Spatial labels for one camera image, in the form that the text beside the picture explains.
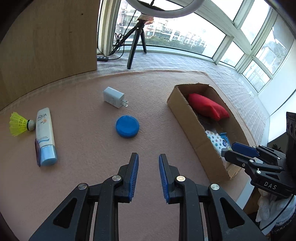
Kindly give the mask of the white gloved right hand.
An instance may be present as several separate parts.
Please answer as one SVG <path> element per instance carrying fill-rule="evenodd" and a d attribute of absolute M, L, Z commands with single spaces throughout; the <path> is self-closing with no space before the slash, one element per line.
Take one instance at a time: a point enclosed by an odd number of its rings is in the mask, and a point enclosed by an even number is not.
<path fill-rule="evenodd" d="M 266 235 L 274 227 L 287 223 L 295 212 L 295 195 L 287 199 L 276 200 L 276 196 L 259 189 L 260 198 L 257 202 L 258 212 L 256 222 Z"/>

